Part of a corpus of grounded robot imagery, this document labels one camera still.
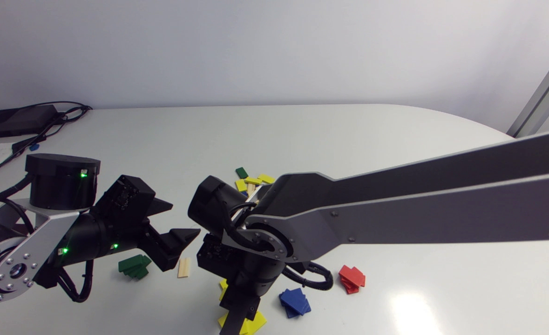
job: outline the white wall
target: white wall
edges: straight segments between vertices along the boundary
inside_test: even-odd
[[[506,131],[544,0],[0,0],[0,108],[384,102]]]

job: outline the power adapter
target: power adapter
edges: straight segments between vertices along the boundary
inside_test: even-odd
[[[58,114],[53,105],[0,110],[0,137],[40,134]]]

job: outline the blue object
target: blue object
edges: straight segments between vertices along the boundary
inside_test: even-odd
[[[285,290],[278,295],[278,298],[280,299],[280,304],[285,308],[285,312],[287,312],[287,318],[295,318],[298,315],[311,312],[310,303],[305,298],[301,288]]]

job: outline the table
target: table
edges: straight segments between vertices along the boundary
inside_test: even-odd
[[[392,105],[245,106],[95,110],[41,143],[38,152],[102,161],[98,197],[120,174],[139,176],[174,208],[151,218],[161,233],[198,227],[187,206],[209,174],[233,183],[234,170],[277,177],[319,171],[342,178],[486,146],[510,138],[450,114]],[[0,170],[0,191],[23,175],[25,157]],[[27,189],[17,197],[27,197]],[[117,263],[130,250],[97,259],[93,292],[73,303],[60,288],[34,286],[0,303],[0,335],[167,335],[219,332],[219,278],[195,262],[205,231],[176,271],[137,282]],[[269,334],[549,334],[549,241],[495,244],[344,245],[317,260],[336,273],[361,269],[367,285],[347,295],[304,289],[312,312],[287,319],[278,294],[298,288],[279,278],[259,310]],[[67,268],[80,288],[83,265]]]

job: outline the black cable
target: black cable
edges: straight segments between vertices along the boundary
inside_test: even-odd
[[[68,273],[64,268],[58,269],[57,273],[57,284],[67,293],[67,295],[74,302],[84,302],[90,296],[92,291],[92,274],[94,270],[94,259],[86,261],[85,272],[83,274],[84,284],[80,293],[76,290],[76,286],[72,281],[72,278],[69,277]]]
[[[9,200],[9,199],[1,199],[0,201],[4,204],[10,206],[13,210],[15,210],[15,212],[17,212],[17,214],[20,216],[21,220],[26,225],[26,229],[28,229],[28,233],[30,233],[30,234],[34,233],[34,227],[32,226],[32,222],[30,222],[30,219],[28,218],[28,215],[26,215],[26,213],[24,213],[24,211],[20,208],[20,206],[18,206],[17,203],[15,203],[15,202],[13,202],[12,200]]]
[[[28,184],[30,184],[30,182],[32,182],[33,179],[34,179],[33,174],[26,174],[26,176],[17,184],[6,189],[5,191],[0,192],[0,201],[7,199],[11,195],[14,195],[15,193],[18,193],[19,191],[23,190],[23,188],[28,186]]]
[[[233,206],[230,210],[229,210],[229,215],[232,215],[236,212],[236,210],[238,210],[239,208],[244,208],[244,207],[256,207],[256,203],[240,203],[240,204],[236,204],[235,206]]]
[[[332,279],[332,273],[328,271],[325,267],[313,263],[312,261],[308,264],[308,267],[306,269],[307,271],[313,272],[315,274],[319,274],[325,278],[324,281],[311,281],[307,280],[306,278],[296,274],[293,272],[289,267],[285,267],[283,269],[283,275],[289,279],[291,279],[294,282],[298,282],[299,284],[302,284],[304,287],[308,288],[315,288],[316,290],[330,290],[332,288],[332,285],[334,285],[334,280]]]

